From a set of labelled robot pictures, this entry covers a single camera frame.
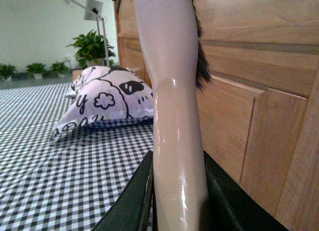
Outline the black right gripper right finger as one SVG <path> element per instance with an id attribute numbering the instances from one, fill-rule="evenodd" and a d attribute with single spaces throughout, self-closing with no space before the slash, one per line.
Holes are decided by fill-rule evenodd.
<path id="1" fill-rule="evenodd" d="M 214 231 L 286 231 L 204 152 L 210 220 Z"/>

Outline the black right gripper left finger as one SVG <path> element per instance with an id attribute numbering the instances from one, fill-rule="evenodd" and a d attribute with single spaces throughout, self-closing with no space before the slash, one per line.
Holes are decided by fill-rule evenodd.
<path id="1" fill-rule="evenodd" d="M 146 231 L 152 208 L 153 153 L 147 152 L 114 205 L 94 231 Z"/>

